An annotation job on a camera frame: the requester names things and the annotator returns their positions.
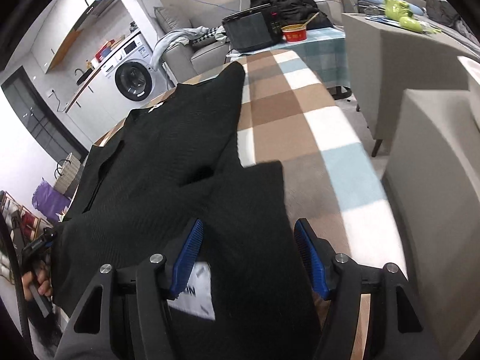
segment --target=range hood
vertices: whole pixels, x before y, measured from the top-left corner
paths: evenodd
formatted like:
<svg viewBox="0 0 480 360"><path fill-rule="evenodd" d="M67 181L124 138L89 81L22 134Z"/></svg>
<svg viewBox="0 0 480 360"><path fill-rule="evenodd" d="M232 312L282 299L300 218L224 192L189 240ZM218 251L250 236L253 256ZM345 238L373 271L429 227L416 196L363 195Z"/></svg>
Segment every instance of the range hood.
<svg viewBox="0 0 480 360"><path fill-rule="evenodd" d="M95 0L95 2L83 12L73 29L75 31L81 31L92 26L108 8L118 1L119 0Z"/></svg>

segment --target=clothing label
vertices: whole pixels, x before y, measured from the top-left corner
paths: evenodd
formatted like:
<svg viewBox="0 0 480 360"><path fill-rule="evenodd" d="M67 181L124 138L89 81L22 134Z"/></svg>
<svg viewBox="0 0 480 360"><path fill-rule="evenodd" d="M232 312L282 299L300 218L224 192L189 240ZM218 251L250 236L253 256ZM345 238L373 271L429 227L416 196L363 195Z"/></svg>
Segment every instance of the clothing label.
<svg viewBox="0 0 480 360"><path fill-rule="evenodd" d="M152 108L150 108L150 110L148 111L148 113L152 112L154 109L157 109L157 108L160 107L161 105L163 105L163 102L158 103L158 104L155 104Z"/></svg>
<svg viewBox="0 0 480 360"><path fill-rule="evenodd" d="M140 53L140 55L142 56L142 58L145 58L148 56L148 52L147 50L145 50L145 47L140 47L138 49L138 52Z"/></svg>
<svg viewBox="0 0 480 360"><path fill-rule="evenodd" d="M209 265L206 262L196 262L191 270L187 287L177 299L167 301L169 306L214 321L210 278Z"/></svg>

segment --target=black garment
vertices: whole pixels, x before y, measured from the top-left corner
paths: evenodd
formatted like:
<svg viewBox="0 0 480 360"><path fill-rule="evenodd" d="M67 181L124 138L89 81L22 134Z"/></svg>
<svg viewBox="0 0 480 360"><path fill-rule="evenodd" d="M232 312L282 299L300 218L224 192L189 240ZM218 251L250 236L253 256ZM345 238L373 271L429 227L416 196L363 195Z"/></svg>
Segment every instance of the black garment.
<svg viewBox="0 0 480 360"><path fill-rule="evenodd" d="M444 26L454 29L455 23L460 20L460 15L455 11L455 8L446 1L426 0L425 8L429 19Z"/></svg>
<svg viewBox="0 0 480 360"><path fill-rule="evenodd" d="M251 0L250 8L263 4L277 6L282 26L303 24L315 13L319 12L319 15L308 24L307 30L333 27L327 15L318 9L314 0Z"/></svg>
<svg viewBox="0 0 480 360"><path fill-rule="evenodd" d="M284 205L280 163L244 169L237 124L244 70L182 85L161 107L130 112L93 147L53 248L54 301L68 315L104 263L162 251L186 222L205 233L215 321L172 310L185 359L309 359L319 323Z"/></svg>

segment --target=purple bag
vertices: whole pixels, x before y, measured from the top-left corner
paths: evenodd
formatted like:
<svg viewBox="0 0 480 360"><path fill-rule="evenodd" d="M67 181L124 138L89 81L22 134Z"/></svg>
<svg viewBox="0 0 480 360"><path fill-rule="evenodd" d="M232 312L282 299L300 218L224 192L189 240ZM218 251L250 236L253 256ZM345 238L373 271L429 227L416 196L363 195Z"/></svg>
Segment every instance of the purple bag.
<svg viewBox="0 0 480 360"><path fill-rule="evenodd" d="M43 178L32 196L32 205L46 216L49 222L59 221L60 214L65 207L70 205L70 200L60 192L53 189Z"/></svg>

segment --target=wooden chair leg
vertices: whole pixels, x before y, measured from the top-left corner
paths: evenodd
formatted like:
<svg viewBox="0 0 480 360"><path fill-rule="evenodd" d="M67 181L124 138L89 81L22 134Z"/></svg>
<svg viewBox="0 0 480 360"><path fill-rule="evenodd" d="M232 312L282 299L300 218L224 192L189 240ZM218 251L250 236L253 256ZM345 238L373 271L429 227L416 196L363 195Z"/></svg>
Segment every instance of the wooden chair leg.
<svg viewBox="0 0 480 360"><path fill-rule="evenodd" d="M373 147L373 151L371 152L372 157L376 157L378 153L378 149L380 149L380 146L382 145L383 139L377 139L375 141L375 146Z"/></svg>

